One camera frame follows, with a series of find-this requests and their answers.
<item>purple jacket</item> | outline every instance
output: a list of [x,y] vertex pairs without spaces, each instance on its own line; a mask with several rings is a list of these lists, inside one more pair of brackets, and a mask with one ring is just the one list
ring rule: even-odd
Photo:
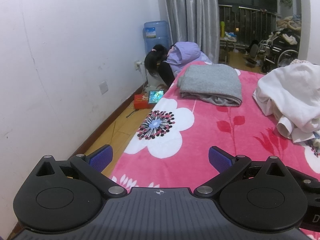
[[177,77],[183,67],[193,61],[204,61],[212,64],[211,60],[204,54],[198,44],[194,42],[177,42],[174,50],[170,52],[166,60],[170,64],[173,75]]

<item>triangular cutout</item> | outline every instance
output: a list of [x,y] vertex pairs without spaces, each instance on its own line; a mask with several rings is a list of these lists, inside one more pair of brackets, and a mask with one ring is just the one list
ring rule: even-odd
[[283,172],[276,163],[271,163],[269,170],[267,171],[268,175],[284,177]]
[[40,177],[40,176],[53,175],[53,174],[54,174],[54,170],[50,162],[44,162],[36,175]]

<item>metal railing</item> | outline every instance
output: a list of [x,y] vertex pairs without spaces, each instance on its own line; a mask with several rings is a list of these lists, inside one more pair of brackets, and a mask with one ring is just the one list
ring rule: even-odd
[[235,12],[231,5],[219,5],[220,21],[225,22],[225,31],[237,35],[238,45],[248,46],[253,40],[267,40],[276,30],[277,15],[260,10],[239,7]]

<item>water bottle label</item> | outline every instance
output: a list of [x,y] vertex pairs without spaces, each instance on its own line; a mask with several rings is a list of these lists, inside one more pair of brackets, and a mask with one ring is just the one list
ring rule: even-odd
[[146,37],[147,38],[156,38],[156,28],[146,28]]

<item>bed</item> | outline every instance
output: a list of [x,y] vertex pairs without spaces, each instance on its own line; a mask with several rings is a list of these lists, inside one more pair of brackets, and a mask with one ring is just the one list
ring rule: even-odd
[[[262,75],[235,71],[242,83],[240,107],[182,99],[176,79],[139,127],[110,178],[128,191],[131,187],[190,187],[193,191],[218,174],[208,161],[209,148],[217,146],[255,161],[275,155],[285,165],[320,179],[320,159],[312,148],[294,145],[279,135],[275,118],[264,116],[253,100]],[[320,239],[320,233],[304,232]]]

